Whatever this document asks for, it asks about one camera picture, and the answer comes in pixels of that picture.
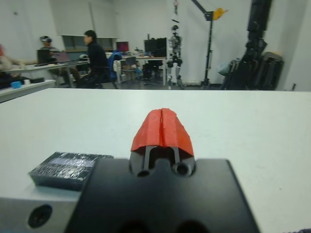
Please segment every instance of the plastic wrap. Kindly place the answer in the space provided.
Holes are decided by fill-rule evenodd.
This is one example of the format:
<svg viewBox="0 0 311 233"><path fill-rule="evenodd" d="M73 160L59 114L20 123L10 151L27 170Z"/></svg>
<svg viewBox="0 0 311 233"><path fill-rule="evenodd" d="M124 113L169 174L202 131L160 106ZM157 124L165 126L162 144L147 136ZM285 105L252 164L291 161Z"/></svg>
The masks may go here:
<svg viewBox="0 0 311 233"><path fill-rule="evenodd" d="M55 152L29 175L36 185L80 191L98 158L113 156Z"/></svg>

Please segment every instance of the white desk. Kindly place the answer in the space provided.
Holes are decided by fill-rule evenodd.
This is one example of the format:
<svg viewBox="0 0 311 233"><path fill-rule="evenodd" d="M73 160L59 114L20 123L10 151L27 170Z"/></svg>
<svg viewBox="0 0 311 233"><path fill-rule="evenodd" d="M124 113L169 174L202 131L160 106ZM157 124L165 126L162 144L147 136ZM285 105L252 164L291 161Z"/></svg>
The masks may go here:
<svg viewBox="0 0 311 233"><path fill-rule="evenodd" d="M46 80L42 83L23 85L18 89L13 89L11 87L1 89L0 103L52 87L55 87L55 80Z"/></svg>
<svg viewBox="0 0 311 233"><path fill-rule="evenodd" d="M262 233L311 227L311 93L51 88L0 104L0 197L77 200L27 173L55 151L129 158L147 114L177 112L198 158L231 161Z"/></svg>
<svg viewBox="0 0 311 233"><path fill-rule="evenodd" d="M63 64L57 64L57 65L46 65L41 67L35 67L35 66L26 66L24 69L10 69L6 70L6 73L33 73L36 71L42 71L42 70L50 70L50 69L59 69L59 68L66 68L68 77L70 77L70 67L78 66L78 65L84 65L88 64L88 61L79 61L74 63L63 63ZM69 78L69 84L70 87L73 87L72 79Z"/></svg>
<svg viewBox="0 0 311 233"><path fill-rule="evenodd" d="M128 57L132 57L132 56L125 56L125 57L122 57L121 61L126 61L126 58ZM163 63L163 86L166 85L166 64L167 64L167 57L148 57L148 56L145 56L145 57L136 57L136 60L137 61L162 61ZM117 72L117 77L118 77L118 83L120 84L121 83L121 78L120 78L120 75L121 75L121 71L118 70Z"/></svg>

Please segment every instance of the humanoid robot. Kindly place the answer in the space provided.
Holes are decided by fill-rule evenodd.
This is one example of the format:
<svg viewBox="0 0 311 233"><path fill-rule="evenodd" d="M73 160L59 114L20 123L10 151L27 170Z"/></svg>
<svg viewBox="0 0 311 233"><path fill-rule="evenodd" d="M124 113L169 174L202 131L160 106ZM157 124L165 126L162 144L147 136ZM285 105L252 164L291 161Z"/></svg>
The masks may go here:
<svg viewBox="0 0 311 233"><path fill-rule="evenodd" d="M174 1L174 7L175 7L175 14L172 18L172 21L175 23L179 23L179 21L177 20L177 16L178 16L178 1L175 0ZM171 90L172 88L172 68L174 67L174 64L177 64L176 67L176 78L177 78L177 85L179 86L180 89L185 90L184 86L183 86L183 82L181 80L181 76L179 75L180 72L180 67L181 64L183 63L183 60L181 58L181 41L182 38L179 36L178 34L178 29L179 27L177 25L173 25L172 26L172 37L169 39L169 59L167 62L167 67L168 67L168 86L169 86L169 90Z"/></svg>

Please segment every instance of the vr headset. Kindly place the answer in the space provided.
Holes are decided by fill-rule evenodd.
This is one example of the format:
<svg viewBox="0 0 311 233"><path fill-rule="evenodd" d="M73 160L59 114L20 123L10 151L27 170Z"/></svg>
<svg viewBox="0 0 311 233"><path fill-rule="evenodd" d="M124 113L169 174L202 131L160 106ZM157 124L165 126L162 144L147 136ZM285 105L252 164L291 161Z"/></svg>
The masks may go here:
<svg viewBox="0 0 311 233"><path fill-rule="evenodd" d="M48 43L50 43L50 42L52 42L52 39L51 38L49 38L48 36L42 36L42 37L40 37L40 40L41 41L43 41L43 42L48 42Z"/></svg>

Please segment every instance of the person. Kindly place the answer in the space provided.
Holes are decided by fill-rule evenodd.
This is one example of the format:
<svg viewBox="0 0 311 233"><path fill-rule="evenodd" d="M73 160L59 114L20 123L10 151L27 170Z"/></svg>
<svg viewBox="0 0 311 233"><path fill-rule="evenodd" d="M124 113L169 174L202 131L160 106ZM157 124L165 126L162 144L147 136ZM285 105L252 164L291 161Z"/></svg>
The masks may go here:
<svg viewBox="0 0 311 233"><path fill-rule="evenodd" d="M9 57L5 54L3 46L0 44L0 71L5 71L13 68L13 65L17 65L20 68L24 68L27 65L36 64L37 61L31 60L17 60Z"/></svg>
<svg viewBox="0 0 311 233"><path fill-rule="evenodd" d="M109 78L108 60L105 50L97 43L97 35L93 30L84 33L87 45L90 73L81 79L80 88L95 88L100 79Z"/></svg>
<svg viewBox="0 0 311 233"><path fill-rule="evenodd" d="M21 77L19 73L8 74L5 71L13 68L13 65L17 65L20 68L24 68L25 65L36 64L37 61L31 60L17 60L9 57L5 54L3 46L0 44L0 89L10 87L12 82L20 81L24 84L25 77Z"/></svg>
<svg viewBox="0 0 311 233"><path fill-rule="evenodd" d="M40 37L41 41L43 42L43 47L40 48L41 50L50 50L50 55L52 60L51 61L55 61L55 57L54 57L54 53L55 52L60 52L59 49L55 48L52 46L52 39L48 36L42 36ZM75 67L69 67L70 73L73 75L77 85L79 85L80 82L80 74L79 71L75 68ZM51 69L49 70L52 74L54 75L61 75L64 78L64 81L66 84L69 84L69 77L68 77L68 73L66 68L61 68L61 69Z"/></svg>

